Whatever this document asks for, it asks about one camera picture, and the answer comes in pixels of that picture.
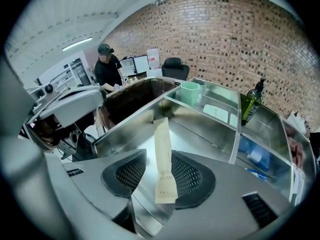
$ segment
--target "ceiling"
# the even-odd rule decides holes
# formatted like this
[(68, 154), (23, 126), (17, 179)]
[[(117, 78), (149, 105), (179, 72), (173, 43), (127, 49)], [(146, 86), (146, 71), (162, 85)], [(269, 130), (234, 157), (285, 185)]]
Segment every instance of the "ceiling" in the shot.
[[(97, 46), (118, 24), (158, 0), (32, 0), (12, 29), (5, 51), (26, 87), (62, 59)], [(270, 0), (297, 16), (285, 0)], [(63, 48), (92, 37), (66, 51)]]

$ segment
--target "office chair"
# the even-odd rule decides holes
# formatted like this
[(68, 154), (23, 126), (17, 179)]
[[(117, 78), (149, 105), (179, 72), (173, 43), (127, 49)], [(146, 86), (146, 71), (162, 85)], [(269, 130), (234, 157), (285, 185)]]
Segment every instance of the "office chair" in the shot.
[(179, 80), (187, 80), (190, 68), (182, 64), (180, 58), (167, 58), (161, 67), (162, 76)]

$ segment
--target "black vent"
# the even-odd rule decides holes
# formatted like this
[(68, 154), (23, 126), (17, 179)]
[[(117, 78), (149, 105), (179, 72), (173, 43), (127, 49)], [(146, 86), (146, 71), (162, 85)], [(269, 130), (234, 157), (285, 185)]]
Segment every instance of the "black vent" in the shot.
[(133, 193), (146, 170), (146, 158), (142, 155), (127, 162), (115, 172), (117, 180)]
[(244, 195), (242, 199), (245, 201), (260, 228), (267, 226), (277, 218), (277, 215), (257, 193)]
[(202, 180), (202, 175), (197, 169), (175, 155), (172, 156), (171, 170), (179, 198), (196, 189)]
[(68, 170), (66, 173), (69, 175), (69, 177), (72, 177), (78, 174), (82, 174), (84, 173), (84, 171), (78, 168), (78, 169)]

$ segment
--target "black mesh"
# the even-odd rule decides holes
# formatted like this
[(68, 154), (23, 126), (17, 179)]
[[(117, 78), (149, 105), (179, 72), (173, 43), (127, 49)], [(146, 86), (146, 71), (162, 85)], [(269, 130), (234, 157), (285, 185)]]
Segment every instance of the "black mesh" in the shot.
[(141, 155), (122, 165), (115, 172), (117, 180), (132, 192), (137, 188), (146, 170), (146, 158)]
[(202, 175), (197, 169), (191, 167), (175, 155), (172, 156), (171, 171), (175, 179), (179, 198), (196, 189), (202, 181)]
[(196, 161), (199, 155), (172, 151), (171, 172), (175, 179), (178, 198), (175, 209), (199, 206), (216, 186), (216, 177), (211, 169)]

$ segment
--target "green cup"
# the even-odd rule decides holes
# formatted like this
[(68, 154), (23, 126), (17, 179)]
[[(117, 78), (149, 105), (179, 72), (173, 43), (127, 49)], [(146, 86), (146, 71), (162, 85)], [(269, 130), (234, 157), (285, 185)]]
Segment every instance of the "green cup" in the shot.
[(197, 103), (198, 97), (201, 93), (201, 86), (196, 82), (181, 83), (181, 101), (190, 106)]

